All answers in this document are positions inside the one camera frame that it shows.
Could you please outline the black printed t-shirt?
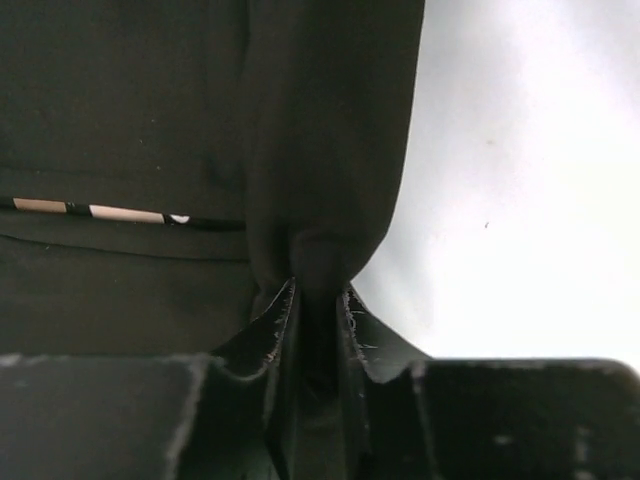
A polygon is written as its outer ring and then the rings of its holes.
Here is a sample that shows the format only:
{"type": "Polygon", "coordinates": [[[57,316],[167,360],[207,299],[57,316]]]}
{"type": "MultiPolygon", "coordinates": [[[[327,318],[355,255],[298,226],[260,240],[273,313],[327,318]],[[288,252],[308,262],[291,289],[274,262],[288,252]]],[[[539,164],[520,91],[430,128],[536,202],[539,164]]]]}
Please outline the black printed t-shirt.
{"type": "Polygon", "coordinates": [[[302,365],[384,238],[420,1],[5,1],[1,348],[212,350],[294,280],[302,365]]]}

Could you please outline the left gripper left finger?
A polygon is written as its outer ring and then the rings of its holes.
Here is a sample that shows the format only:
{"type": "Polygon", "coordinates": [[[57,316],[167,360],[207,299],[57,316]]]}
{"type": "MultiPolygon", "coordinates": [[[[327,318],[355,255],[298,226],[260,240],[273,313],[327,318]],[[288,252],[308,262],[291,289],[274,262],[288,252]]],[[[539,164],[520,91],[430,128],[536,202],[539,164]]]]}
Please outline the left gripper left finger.
{"type": "Polygon", "coordinates": [[[1,359],[5,479],[286,479],[296,286],[211,353],[1,359]]]}

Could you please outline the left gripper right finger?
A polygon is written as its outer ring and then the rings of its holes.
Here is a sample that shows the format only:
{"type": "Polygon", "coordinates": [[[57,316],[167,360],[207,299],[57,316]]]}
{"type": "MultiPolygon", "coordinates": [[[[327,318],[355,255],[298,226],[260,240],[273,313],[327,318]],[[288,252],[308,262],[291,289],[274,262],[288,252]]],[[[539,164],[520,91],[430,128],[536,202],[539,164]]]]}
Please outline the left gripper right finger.
{"type": "Polygon", "coordinates": [[[639,377],[605,359],[435,359],[337,303],[350,479],[635,479],[639,377]]]}

